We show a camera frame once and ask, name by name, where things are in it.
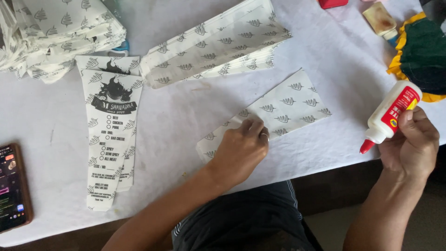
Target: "scissors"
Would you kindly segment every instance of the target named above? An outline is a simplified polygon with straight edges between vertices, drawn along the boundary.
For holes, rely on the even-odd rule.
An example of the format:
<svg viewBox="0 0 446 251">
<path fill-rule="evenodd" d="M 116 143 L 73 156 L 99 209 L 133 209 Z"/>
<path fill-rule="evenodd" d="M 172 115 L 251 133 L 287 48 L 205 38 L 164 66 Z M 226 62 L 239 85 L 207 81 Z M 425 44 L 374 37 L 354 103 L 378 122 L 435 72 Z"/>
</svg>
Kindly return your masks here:
<svg viewBox="0 0 446 251">
<path fill-rule="evenodd" d="M 109 57 L 128 57 L 128 51 L 130 50 L 130 45 L 126 40 L 121 44 L 121 46 L 113 48 L 111 50 L 106 50 L 107 56 Z"/>
</svg>

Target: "smartphone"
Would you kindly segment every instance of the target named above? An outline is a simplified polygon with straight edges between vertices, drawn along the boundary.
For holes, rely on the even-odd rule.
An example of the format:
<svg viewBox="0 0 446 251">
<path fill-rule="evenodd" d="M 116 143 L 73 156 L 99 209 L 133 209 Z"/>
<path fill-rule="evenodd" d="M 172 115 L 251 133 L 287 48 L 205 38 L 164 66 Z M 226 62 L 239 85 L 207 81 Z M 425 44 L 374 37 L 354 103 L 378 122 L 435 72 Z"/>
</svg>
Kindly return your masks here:
<svg viewBox="0 0 446 251">
<path fill-rule="evenodd" d="M 0 147 L 0 233 L 33 219 L 25 167 L 17 144 Z"/>
</svg>

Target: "hand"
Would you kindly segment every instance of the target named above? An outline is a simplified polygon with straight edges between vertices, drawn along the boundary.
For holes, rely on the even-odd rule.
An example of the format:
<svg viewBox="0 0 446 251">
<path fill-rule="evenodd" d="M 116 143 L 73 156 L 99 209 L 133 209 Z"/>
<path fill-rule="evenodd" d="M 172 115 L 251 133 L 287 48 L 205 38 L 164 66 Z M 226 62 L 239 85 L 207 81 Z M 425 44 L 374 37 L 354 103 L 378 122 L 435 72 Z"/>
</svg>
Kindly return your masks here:
<svg viewBox="0 0 446 251">
<path fill-rule="evenodd" d="M 238 129 L 225 132 L 215 157 L 203 169 L 226 192 L 244 182 L 263 160 L 268 138 L 263 120 L 246 119 Z"/>
<path fill-rule="evenodd" d="M 426 181 L 435 168 L 440 134 L 420 107 L 404 111 L 399 130 L 378 148 L 384 168 L 404 179 Z"/>
</svg>

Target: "white glue bottle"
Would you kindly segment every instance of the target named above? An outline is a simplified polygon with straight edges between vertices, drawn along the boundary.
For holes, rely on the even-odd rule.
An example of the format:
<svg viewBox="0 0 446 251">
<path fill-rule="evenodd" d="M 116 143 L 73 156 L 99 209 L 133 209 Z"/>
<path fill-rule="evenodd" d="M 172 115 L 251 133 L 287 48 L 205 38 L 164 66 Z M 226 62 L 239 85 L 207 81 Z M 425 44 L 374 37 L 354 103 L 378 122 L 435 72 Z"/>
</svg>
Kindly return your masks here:
<svg viewBox="0 0 446 251">
<path fill-rule="evenodd" d="M 369 129 L 365 132 L 366 140 L 360 153 L 364 154 L 375 144 L 381 144 L 386 138 L 391 138 L 398 130 L 398 116 L 405 110 L 413 110 L 420 98 L 421 90 L 412 82 L 397 81 L 383 102 L 367 121 Z"/>
</svg>

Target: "white table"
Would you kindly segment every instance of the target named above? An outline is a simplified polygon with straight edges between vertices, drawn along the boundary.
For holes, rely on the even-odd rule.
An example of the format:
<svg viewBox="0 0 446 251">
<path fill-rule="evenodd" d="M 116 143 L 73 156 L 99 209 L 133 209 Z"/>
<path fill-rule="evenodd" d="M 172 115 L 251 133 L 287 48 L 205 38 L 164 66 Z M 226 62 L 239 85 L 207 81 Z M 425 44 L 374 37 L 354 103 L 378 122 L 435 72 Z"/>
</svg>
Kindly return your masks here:
<svg viewBox="0 0 446 251">
<path fill-rule="evenodd" d="M 123 24 L 132 55 L 147 51 L 229 9 L 240 0 L 123 0 Z M 395 83 L 385 71 L 395 50 L 376 36 L 358 0 L 322 10 L 315 0 L 272 0 L 294 38 L 277 50 L 273 69 L 144 86 L 138 110 L 135 182 L 108 212 L 86 207 L 88 128 L 78 71 L 45 85 L 1 74 L 0 142 L 21 144 L 34 221 L 0 234 L 13 246 L 134 215 L 202 166 L 195 144 L 227 119 L 303 67 L 324 103 L 328 119 L 274 142 L 266 159 L 234 191 L 321 172 L 378 157 L 359 154 L 368 117 Z M 421 11 L 417 0 L 386 1 L 401 23 Z M 421 104 L 446 143 L 446 101 Z"/>
</svg>

